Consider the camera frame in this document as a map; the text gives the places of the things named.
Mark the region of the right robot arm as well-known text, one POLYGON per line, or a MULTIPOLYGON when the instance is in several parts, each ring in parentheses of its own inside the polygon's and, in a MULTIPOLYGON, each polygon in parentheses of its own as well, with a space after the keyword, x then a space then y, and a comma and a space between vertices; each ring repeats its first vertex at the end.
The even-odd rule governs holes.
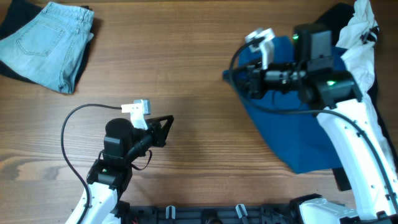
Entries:
POLYGON ((352 74, 333 68, 332 35, 321 24, 294 28, 294 62, 275 63, 274 33, 258 29, 245 38, 244 47, 260 52, 238 95, 254 106, 269 90, 297 91, 325 130, 338 154, 353 191, 350 209, 312 194, 290 202, 298 223, 396 223, 397 174, 386 159, 371 127, 363 95, 352 74))

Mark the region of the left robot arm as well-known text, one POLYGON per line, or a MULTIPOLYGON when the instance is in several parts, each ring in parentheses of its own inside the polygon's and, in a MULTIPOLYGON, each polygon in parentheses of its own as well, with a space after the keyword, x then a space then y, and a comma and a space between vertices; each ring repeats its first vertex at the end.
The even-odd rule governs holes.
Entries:
POLYGON ((132 171, 133 161, 152 155, 151 147, 164 147, 172 115, 147 119, 147 129, 138 129, 124 118, 113 119, 105 127, 104 149, 91 166, 87 189, 67 223, 134 223, 130 203, 121 200, 132 171))

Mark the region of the dark blue shirt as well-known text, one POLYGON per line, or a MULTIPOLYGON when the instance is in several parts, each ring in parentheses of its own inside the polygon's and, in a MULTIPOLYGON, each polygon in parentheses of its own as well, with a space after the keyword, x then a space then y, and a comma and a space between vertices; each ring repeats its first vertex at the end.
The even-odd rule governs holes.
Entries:
MULTIPOLYGON (((274 62, 294 61, 294 47, 287 36, 276 37, 272 41, 275 47, 274 62)), ((346 49, 332 49, 336 56, 335 69, 346 70, 340 59, 340 55, 346 49)), ((261 53, 252 53, 249 49, 245 49, 239 55, 238 65, 244 65, 260 57, 261 53)), ((301 103, 296 91, 283 95, 271 90, 261 100, 251 101, 273 110, 309 110, 308 105, 301 103)), ((330 138, 313 115, 272 114, 259 111, 247 103, 243 105, 270 149, 295 173, 342 167, 330 138)))

